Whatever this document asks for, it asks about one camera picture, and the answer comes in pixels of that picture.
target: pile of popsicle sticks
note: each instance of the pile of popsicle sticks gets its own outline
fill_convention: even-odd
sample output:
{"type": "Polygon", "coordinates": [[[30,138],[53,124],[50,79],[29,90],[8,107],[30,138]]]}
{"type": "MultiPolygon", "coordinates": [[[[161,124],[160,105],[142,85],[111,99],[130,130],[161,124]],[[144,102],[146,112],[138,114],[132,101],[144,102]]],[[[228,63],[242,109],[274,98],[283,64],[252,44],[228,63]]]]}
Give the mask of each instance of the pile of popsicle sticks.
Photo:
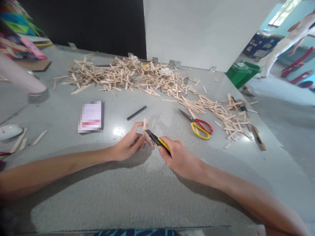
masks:
{"type": "Polygon", "coordinates": [[[162,99],[162,101],[179,102],[189,110],[193,118],[196,118],[196,115],[206,114],[206,111],[210,110],[222,121],[222,124],[217,121],[215,123],[225,131],[226,138],[231,142],[241,139],[244,135],[253,140],[253,137],[245,131],[245,125],[251,131],[250,119],[246,116],[246,112],[239,112],[237,108],[237,105],[242,102],[235,103],[230,94],[228,94],[229,100],[222,103],[210,100],[196,91],[193,85],[188,85],[188,80],[193,81],[195,86],[200,80],[181,76],[176,67],[172,67],[173,70],[170,70],[167,64],[141,62],[133,57],[121,59],[115,57],[111,64],[101,67],[95,66],[93,62],[87,62],[86,56],[83,61],[75,60],[74,62],[75,66],[71,69],[69,75],[54,78],[54,88],[58,79],[68,78],[70,81],[60,84],[77,86],[77,89],[71,94],[79,93],[91,84],[100,85],[101,89],[99,91],[110,91],[114,96],[116,96],[115,90],[134,92],[137,89],[154,97],[161,96],[157,93],[157,90],[164,91],[164,93],[166,91],[165,94],[174,97],[176,100],[162,99]],[[186,95],[189,91],[197,95],[198,100],[188,100],[186,95]],[[234,109],[236,114],[233,115],[231,111],[234,109]]]}

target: scissor blade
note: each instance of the scissor blade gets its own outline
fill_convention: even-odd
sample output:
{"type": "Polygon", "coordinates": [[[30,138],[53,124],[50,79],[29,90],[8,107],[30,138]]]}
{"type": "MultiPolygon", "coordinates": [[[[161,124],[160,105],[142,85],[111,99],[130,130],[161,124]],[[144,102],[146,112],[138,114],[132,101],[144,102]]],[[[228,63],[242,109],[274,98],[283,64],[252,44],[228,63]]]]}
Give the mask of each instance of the scissor blade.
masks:
{"type": "Polygon", "coordinates": [[[194,122],[195,119],[192,118],[190,115],[188,115],[187,113],[183,112],[181,109],[178,108],[178,110],[190,121],[190,122],[194,122]]]}

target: green trash bin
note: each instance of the green trash bin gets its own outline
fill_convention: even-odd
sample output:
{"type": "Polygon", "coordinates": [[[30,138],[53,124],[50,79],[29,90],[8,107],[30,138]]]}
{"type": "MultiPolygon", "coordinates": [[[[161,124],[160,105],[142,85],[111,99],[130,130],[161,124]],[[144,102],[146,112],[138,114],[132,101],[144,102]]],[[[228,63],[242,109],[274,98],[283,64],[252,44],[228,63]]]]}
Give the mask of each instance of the green trash bin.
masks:
{"type": "Polygon", "coordinates": [[[243,62],[235,62],[225,73],[230,81],[236,86],[246,76],[250,75],[252,71],[243,62]]]}
{"type": "Polygon", "coordinates": [[[241,80],[239,80],[239,82],[237,84],[234,84],[237,89],[240,89],[251,78],[253,78],[256,74],[261,72],[260,67],[255,65],[255,64],[252,64],[249,62],[243,62],[243,61],[241,61],[241,63],[244,63],[245,65],[247,65],[248,69],[251,70],[251,73],[246,75],[245,77],[243,77],[241,80]]]}

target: white cylinder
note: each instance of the white cylinder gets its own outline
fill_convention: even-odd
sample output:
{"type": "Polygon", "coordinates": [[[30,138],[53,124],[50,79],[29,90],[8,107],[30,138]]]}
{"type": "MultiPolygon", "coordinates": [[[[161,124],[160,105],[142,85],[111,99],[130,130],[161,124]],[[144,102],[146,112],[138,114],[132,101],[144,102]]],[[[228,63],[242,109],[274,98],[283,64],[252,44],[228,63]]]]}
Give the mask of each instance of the white cylinder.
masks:
{"type": "Polygon", "coordinates": [[[0,52],[0,75],[28,93],[40,93],[47,87],[13,60],[0,52]]]}

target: white computer mouse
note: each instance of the white computer mouse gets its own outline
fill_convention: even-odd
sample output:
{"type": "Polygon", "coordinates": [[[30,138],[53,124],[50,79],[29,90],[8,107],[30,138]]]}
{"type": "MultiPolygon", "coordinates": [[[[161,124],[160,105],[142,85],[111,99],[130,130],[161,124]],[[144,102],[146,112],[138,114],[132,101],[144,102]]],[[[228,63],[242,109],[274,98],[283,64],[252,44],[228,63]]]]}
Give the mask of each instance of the white computer mouse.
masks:
{"type": "Polygon", "coordinates": [[[22,133],[23,129],[18,125],[6,125],[0,127],[0,141],[13,138],[22,133]]]}

